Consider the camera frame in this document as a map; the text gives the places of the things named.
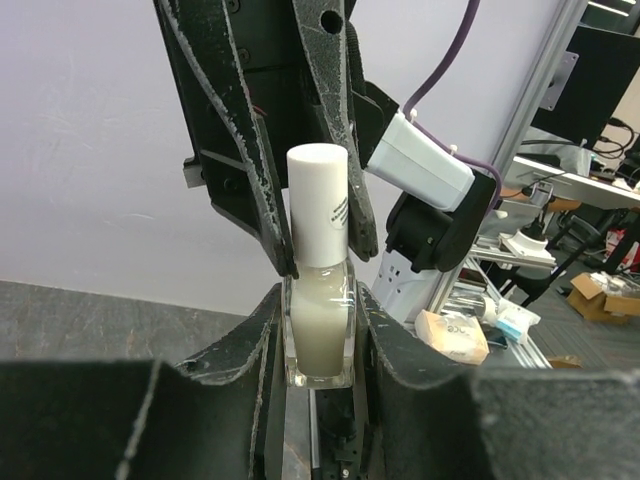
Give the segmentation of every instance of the white backdrop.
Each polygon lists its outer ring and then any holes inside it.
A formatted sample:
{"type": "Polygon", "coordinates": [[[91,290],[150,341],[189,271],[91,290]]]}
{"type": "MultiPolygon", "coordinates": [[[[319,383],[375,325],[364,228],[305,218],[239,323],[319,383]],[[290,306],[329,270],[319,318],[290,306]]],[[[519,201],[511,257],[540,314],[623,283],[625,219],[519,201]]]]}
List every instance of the white backdrop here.
{"type": "MultiPolygon", "coordinates": [[[[367,78],[399,101],[464,0],[360,1],[367,78]]],[[[0,18],[0,278],[248,313],[278,281],[258,243],[187,190],[191,154],[151,0],[22,0],[0,18]]],[[[423,124],[491,155],[556,0],[484,0],[423,124]]],[[[397,190],[370,179],[381,248],[397,190]]],[[[378,261],[357,264],[371,280],[378,261]]]]}

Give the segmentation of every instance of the white nail polish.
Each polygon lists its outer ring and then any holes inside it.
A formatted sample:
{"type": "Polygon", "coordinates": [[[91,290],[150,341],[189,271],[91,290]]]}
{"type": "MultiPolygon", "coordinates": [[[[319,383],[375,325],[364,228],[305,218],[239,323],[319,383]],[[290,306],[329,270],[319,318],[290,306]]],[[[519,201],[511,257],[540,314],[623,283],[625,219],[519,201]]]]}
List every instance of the white nail polish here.
{"type": "Polygon", "coordinates": [[[287,379],[312,388],[353,381],[355,277],[348,252],[347,151],[308,144],[287,153],[299,278],[283,282],[287,379]]]}

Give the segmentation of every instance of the cable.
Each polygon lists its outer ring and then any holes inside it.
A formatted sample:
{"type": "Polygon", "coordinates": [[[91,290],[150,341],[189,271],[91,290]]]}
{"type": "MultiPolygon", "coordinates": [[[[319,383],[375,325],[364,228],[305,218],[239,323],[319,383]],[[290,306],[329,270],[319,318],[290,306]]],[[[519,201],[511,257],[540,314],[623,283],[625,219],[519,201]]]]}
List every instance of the cable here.
{"type": "Polygon", "coordinates": [[[473,24],[473,20],[476,17],[476,12],[478,11],[478,6],[480,5],[480,0],[469,0],[467,2],[467,9],[464,12],[462,17],[462,22],[460,22],[460,26],[458,27],[458,31],[456,32],[455,37],[451,41],[451,45],[449,45],[449,49],[440,60],[440,63],[436,67],[436,69],[429,75],[429,77],[418,87],[418,89],[409,97],[407,103],[405,103],[402,112],[404,116],[407,117],[407,120],[411,116],[411,110],[418,104],[423,97],[429,93],[429,91],[435,86],[436,83],[442,78],[445,72],[449,69],[455,58],[458,56],[458,52],[462,48],[464,41],[467,39],[467,35],[471,30],[471,25],[473,24]]]}
{"type": "Polygon", "coordinates": [[[562,176],[562,175],[564,175],[565,173],[567,173],[567,172],[558,172],[558,173],[553,173],[553,174],[551,174],[551,175],[547,175],[546,177],[538,178],[538,179],[536,179],[534,182],[531,182],[529,185],[527,185],[527,186],[525,186],[525,187],[522,187],[522,188],[520,189],[520,191],[519,191],[519,192],[514,193],[513,195],[508,195],[508,196],[506,196],[506,197],[502,197],[502,198],[503,198],[503,199],[505,199],[505,198],[513,198],[513,197],[517,197],[518,195],[520,195],[521,193],[523,193],[523,192],[524,192],[524,190],[526,190],[527,188],[531,188],[531,187],[533,187],[536,183],[539,183],[539,182],[542,182],[542,181],[544,181],[544,180],[548,180],[548,179],[550,179],[550,178],[554,178],[554,177],[561,177],[561,176],[562,176]]]}
{"type": "Polygon", "coordinates": [[[572,147],[579,147],[574,142],[569,140],[525,140],[520,145],[571,145],[572,147]]]}
{"type": "MultiPolygon", "coordinates": [[[[450,152],[450,148],[445,145],[444,142],[438,140],[434,135],[432,135],[426,128],[420,125],[418,122],[414,121],[412,111],[413,108],[418,104],[422,98],[429,93],[429,91],[438,83],[438,81],[442,78],[445,72],[449,69],[456,56],[460,52],[462,45],[464,44],[469,31],[471,30],[471,25],[475,19],[476,13],[478,11],[478,7],[480,6],[480,0],[469,0],[467,2],[467,8],[462,17],[462,21],[460,22],[460,26],[458,27],[458,31],[456,32],[455,37],[453,37],[453,41],[449,46],[449,49],[442,57],[442,60],[436,67],[436,69],[429,75],[429,77],[418,87],[418,89],[409,97],[407,103],[405,103],[402,108],[402,112],[404,113],[407,120],[409,120],[418,130],[420,130],[424,135],[430,138],[436,145],[442,148],[446,152],[450,152]]],[[[457,152],[451,152],[452,156],[467,165],[474,166],[476,168],[483,168],[487,170],[491,176],[493,176],[496,181],[496,190],[493,193],[493,198],[491,199],[491,203],[487,208],[488,214],[493,208],[496,206],[498,201],[500,200],[500,191],[502,190],[502,177],[500,176],[500,172],[491,164],[481,162],[479,160],[474,160],[473,158],[467,157],[457,152]]]]}

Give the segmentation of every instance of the purple cable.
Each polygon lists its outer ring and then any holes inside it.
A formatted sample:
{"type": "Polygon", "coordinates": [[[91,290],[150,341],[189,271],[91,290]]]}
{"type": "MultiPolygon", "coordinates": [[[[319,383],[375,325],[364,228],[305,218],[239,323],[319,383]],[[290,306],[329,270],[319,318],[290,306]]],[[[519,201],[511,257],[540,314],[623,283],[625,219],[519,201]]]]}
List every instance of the purple cable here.
{"type": "Polygon", "coordinates": [[[405,103],[402,112],[404,116],[409,119],[409,115],[411,110],[418,104],[422,98],[429,93],[429,91],[434,87],[436,83],[440,81],[442,76],[445,74],[449,67],[458,56],[458,52],[462,48],[464,41],[467,39],[467,35],[469,34],[469,30],[471,30],[471,25],[473,24],[473,20],[476,18],[476,12],[478,11],[478,6],[480,5],[480,0],[469,0],[467,3],[467,9],[464,12],[462,17],[462,22],[460,23],[460,27],[458,27],[458,31],[456,32],[456,36],[453,37],[453,41],[447,50],[447,53],[444,54],[442,60],[436,67],[436,69],[429,75],[420,87],[414,92],[413,95],[407,100],[405,103]]]}
{"type": "MultiPolygon", "coordinates": [[[[449,152],[451,150],[444,143],[442,143],[440,140],[438,140],[434,135],[432,135],[431,132],[427,131],[427,129],[425,129],[418,122],[414,121],[413,122],[413,126],[416,127],[418,130],[420,130],[424,135],[426,135],[429,139],[431,139],[433,141],[433,143],[438,145],[445,152],[449,152]]],[[[452,155],[453,155],[454,158],[457,158],[462,163],[466,163],[467,165],[471,165],[471,166],[477,167],[477,168],[484,168],[495,179],[495,181],[496,181],[496,189],[493,192],[493,198],[491,199],[491,203],[489,204],[489,208],[487,208],[487,213],[485,214],[485,216],[488,215],[489,212],[491,210],[493,210],[493,208],[496,206],[496,204],[500,200],[500,192],[502,191],[502,177],[500,177],[500,172],[498,172],[498,170],[496,170],[496,167],[494,167],[490,163],[485,163],[485,162],[481,162],[479,160],[474,160],[473,158],[469,158],[469,157],[467,157],[465,155],[461,155],[461,154],[459,154],[457,152],[453,152],[452,155]]]]}
{"type": "MultiPolygon", "coordinates": [[[[414,92],[413,95],[407,100],[405,103],[402,113],[404,113],[407,120],[411,121],[411,110],[418,104],[422,98],[429,93],[429,91],[434,87],[438,81],[442,78],[445,72],[449,69],[455,58],[458,56],[458,52],[462,48],[465,40],[467,39],[467,35],[469,34],[469,30],[471,30],[471,25],[476,17],[476,13],[478,11],[478,7],[480,6],[480,0],[469,0],[467,3],[467,9],[464,12],[462,17],[462,22],[460,22],[460,27],[458,27],[458,31],[456,32],[455,37],[453,37],[453,41],[447,50],[447,53],[444,54],[442,60],[436,67],[436,69],[429,75],[422,85],[414,92]]],[[[442,148],[445,151],[450,151],[443,142],[438,140],[435,136],[433,136],[430,132],[428,132],[422,125],[417,122],[413,122],[413,125],[420,130],[423,134],[429,137],[436,145],[442,148]]],[[[487,170],[496,181],[496,190],[493,193],[493,198],[491,199],[491,203],[489,204],[489,208],[487,209],[487,214],[493,210],[498,201],[500,200],[500,192],[502,190],[502,177],[500,177],[500,172],[496,170],[496,168],[485,162],[481,162],[479,160],[474,160],[473,158],[466,157],[459,153],[453,153],[453,157],[457,158],[463,163],[467,165],[474,166],[476,168],[483,168],[487,170]]]]}

